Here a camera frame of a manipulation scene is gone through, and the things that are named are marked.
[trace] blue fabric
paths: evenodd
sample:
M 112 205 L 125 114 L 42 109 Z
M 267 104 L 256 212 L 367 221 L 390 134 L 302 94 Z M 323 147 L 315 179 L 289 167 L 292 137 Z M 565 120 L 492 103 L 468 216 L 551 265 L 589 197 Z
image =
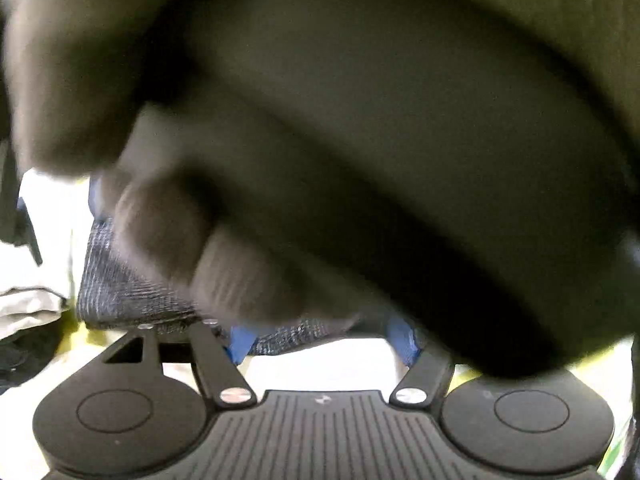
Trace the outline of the blue fabric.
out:
M 231 359 L 231 362 L 238 366 L 244 361 L 257 339 L 257 334 L 248 329 L 239 326 L 232 327 L 229 335 L 229 346 L 226 348 L 226 354 Z
M 405 366 L 413 366 L 420 355 L 414 329 L 401 317 L 393 316 L 386 326 L 386 340 L 402 359 Z

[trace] black cloth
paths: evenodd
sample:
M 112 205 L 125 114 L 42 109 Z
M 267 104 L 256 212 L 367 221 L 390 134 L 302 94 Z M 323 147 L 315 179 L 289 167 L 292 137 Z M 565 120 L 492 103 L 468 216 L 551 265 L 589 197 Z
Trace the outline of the black cloth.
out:
M 180 337 L 199 319 L 196 305 L 166 286 L 136 275 L 113 248 L 112 221 L 96 219 L 92 225 L 78 293 L 76 316 L 89 328 L 129 329 L 143 323 L 158 327 L 167 338 Z M 303 320 L 295 326 L 273 328 L 258 334 L 250 355 L 278 355 L 326 338 L 345 335 L 352 322 Z M 222 327 L 223 339 L 230 327 Z
M 0 395 L 44 370 L 56 354 L 62 336 L 62 321 L 57 320 L 0 340 Z

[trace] black plastic device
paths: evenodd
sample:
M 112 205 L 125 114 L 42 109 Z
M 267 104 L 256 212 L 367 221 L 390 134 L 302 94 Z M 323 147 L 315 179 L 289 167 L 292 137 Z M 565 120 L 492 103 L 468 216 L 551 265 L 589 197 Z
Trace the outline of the black plastic device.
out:
M 165 377 L 191 362 L 200 394 Z M 41 402 L 47 479 L 598 480 L 607 403 L 570 372 L 478 378 L 446 391 L 454 363 L 427 344 L 386 403 L 380 392 L 255 393 L 216 333 L 188 343 L 129 332 Z

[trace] textured gray fabric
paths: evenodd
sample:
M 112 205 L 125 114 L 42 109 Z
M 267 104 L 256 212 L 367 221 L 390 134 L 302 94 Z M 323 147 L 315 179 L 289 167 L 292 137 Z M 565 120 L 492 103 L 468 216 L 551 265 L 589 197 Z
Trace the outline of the textured gray fabric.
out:
M 110 219 L 94 221 L 76 305 L 78 319 L 102 330 L 152 323 L 163 334 L 181 332 L 198 319 L 194 303 L 181 299 L 165 286 L 138 277 L 123 264 L 113 249 L 112 238 Z M 295 326 L 260 334 L 250 354 L 277 355 L 343 335 L 351 325 L 343 321 L 303 320 Z

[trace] blue strap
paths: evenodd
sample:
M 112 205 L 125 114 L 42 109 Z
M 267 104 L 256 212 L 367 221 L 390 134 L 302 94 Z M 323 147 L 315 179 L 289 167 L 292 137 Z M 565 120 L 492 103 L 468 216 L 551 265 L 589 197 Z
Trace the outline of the blue strap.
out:
M 246 328 L 240 326 L 231 327 L 229 346 L 226 348 L 226 354 L 231 359 L 231 362 L 236 366 L 242 363 L 256 339 L 258 339 L 258 336 Z
M 415 342 L 414 329 L 401 317 L 393 316 L 386 326 L 386 340 L 402 359 L 405 366 L 411 367 L 420 355 Z

